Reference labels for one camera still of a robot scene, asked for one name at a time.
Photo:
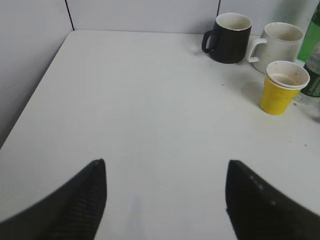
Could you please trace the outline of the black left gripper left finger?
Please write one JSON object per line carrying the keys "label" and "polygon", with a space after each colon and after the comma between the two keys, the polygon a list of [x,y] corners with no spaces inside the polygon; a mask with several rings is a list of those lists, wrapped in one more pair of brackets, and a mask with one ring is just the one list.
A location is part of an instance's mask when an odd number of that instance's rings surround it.
{"label": "black left gripper left finger", "polygon": [[93,240],[107,201],[103,159],[90,162],[46,198],[0,223],[2,240]]}

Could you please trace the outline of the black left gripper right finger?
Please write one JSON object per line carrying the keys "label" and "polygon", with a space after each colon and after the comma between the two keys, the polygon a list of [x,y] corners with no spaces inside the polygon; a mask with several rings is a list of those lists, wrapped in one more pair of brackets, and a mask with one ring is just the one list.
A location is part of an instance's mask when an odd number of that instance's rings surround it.
{"label": "black left gripper right finger", "polygon": [[228,162],[226,212],[239,240],[318,240],[320,216],[274,188],[240,160]]}

